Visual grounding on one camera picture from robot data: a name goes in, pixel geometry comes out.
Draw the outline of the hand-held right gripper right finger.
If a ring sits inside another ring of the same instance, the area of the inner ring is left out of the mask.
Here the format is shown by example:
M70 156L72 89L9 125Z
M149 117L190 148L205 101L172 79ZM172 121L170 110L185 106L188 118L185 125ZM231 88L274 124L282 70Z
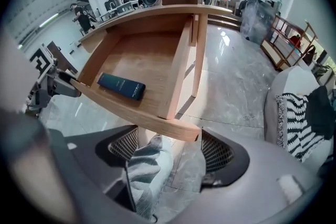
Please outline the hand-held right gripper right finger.
M199 191L169 223L291 223L321 179L279 146L202 128Z

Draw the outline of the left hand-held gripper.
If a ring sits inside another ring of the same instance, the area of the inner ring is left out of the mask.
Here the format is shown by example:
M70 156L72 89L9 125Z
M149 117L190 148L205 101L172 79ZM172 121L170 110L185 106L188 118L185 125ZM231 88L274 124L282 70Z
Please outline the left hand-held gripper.
M28 95L26 113L40 113L48 106L53 95L65 95L73 98L81 96L81 92L71 85L71 80L77 81L71 74L60 71L58 77L61 80L54 80L57 74L58 60L53 57L44 44L40 45L30 56L29 61L39 71L39 77Z

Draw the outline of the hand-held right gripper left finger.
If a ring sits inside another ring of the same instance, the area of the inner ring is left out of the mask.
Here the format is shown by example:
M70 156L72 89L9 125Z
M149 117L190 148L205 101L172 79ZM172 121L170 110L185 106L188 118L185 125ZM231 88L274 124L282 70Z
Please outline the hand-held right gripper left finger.
M49 130L57 168L77 213L76 223L146 223L136 213L127 175L138 145L135 125L65 137Z

